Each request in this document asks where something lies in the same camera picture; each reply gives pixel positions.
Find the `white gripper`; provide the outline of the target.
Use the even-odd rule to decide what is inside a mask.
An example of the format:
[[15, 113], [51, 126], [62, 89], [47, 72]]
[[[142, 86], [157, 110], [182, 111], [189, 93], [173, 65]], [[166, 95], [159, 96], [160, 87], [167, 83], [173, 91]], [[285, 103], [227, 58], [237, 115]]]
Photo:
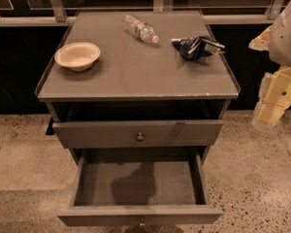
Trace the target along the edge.
[[[250, 41], [248, 47], [252, 50], [268, 50], [271, 27]], [[291, 106], [291, 67], [281, 66], [271, 76], [271, 83], [263, 98], [263, 104], [258, 103], [253, 112], [253, 122], [256, 124], [275, 126], [284, 111]]]

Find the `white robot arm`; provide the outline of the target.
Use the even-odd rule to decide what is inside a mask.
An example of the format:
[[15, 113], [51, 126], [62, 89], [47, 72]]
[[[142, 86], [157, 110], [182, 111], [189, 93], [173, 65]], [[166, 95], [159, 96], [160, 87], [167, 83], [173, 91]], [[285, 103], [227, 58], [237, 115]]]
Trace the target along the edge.
[[291, 106], [291, 1], [248, 47], [266, 50], [270, 60], [279, 65], [276, 72], [264, 75], [253, 114], [256, 124], [276, 125]]

